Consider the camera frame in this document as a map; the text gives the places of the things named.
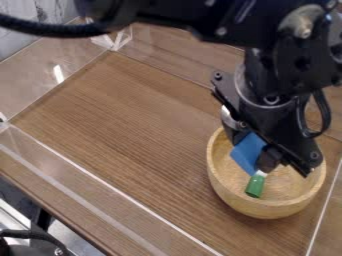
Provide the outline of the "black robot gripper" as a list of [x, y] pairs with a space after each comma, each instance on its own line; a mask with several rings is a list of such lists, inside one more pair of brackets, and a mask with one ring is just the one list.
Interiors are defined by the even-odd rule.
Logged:
[[271, 173], [279, 165], [289, 166], [307, 177], [321, 164], [323, 156], [315, 140], [301, 135], [296, 124], [296, 99], [265, 106], [240, 93], [234, 76], [214, 72], [210, 78], [212, 96], [220, 107], [220, 121], [225, 136], [236, 145], [254, 133], [265, 142], [254, 167]]

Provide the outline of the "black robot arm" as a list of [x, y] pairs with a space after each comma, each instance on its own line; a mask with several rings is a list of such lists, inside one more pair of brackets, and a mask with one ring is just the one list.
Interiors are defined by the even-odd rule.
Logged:
[[230, 142], [256, 135], [264, 146], [254, 169], [291, 166], [301, 176], [323, 156], [304, 110], [316, 103], [331, 123], [324, 88], [342, 85], [342, 16], [337, 0], [74, 0], [94, 34], [138, 22], [188, 31], [200, 41], [244, 50], [232, 77], [212, 79]]

